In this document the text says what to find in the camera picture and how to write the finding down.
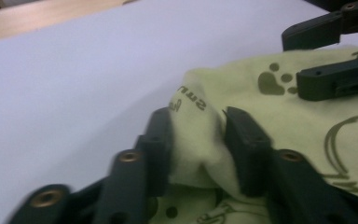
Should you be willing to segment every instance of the brass screw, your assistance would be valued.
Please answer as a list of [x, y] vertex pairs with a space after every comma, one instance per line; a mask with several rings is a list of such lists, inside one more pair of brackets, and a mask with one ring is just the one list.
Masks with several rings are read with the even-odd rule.
[[127, 152], [120, 155], [120, 160], [124, 162], [137, 161], [139, 159], [139, 154], [135, 152]]
[[62, 191], [57, 189], [48, 190], [42, 192], [33, 197], [31, 200], [32, 207], [48, 207], [60, 201], [62, 197]]

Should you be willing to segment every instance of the wooden surface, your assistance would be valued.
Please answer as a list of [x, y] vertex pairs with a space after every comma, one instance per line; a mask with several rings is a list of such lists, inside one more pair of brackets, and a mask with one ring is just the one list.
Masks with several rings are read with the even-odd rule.
[[30, 32], [111, 7], [125, 0], [43, 0], [0, 9], [0, 39]]

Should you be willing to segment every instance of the green cloth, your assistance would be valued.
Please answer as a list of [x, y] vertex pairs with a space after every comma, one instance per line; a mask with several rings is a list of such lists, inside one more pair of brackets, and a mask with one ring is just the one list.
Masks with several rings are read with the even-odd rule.
[[356, 58], [358, 48], [288, 51], [189, 71], [170, 102], [174, 190], [150, 223], [270, 223], [264, 198], [239, 192], [223, 140], [228, 106], [250, 113], [274, 148], [305, 154], [325, 181], [358, 194], [358, 94], [321, 102], [296, 94], [297, 72]]

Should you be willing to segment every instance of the paw print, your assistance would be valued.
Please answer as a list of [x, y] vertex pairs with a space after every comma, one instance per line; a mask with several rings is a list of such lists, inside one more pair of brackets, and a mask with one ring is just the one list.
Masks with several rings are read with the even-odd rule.
[[297, 87], [290, 87], [286, 89], [284, 86], [290, 84], [294, 76], [292, 74], [285, 73], [281, 75], [280, 82], [277, 81], [274, 72], [279, 71], [279, 64], [272, 63], [269, 65], [269, 72], [263, 72], [258, 77], [258, 89], [265, 95], [284, 95], [286, 92], [296, 94]]

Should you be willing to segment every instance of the white surface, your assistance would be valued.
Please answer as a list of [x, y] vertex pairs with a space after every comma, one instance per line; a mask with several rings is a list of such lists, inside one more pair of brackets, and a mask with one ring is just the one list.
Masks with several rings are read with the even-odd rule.
[[106, 175], [186, 70], [280, 52], [285, 28], [323, 14], [301, 0], [142, 0], [0, 40], [0, 223], [34, 189]]

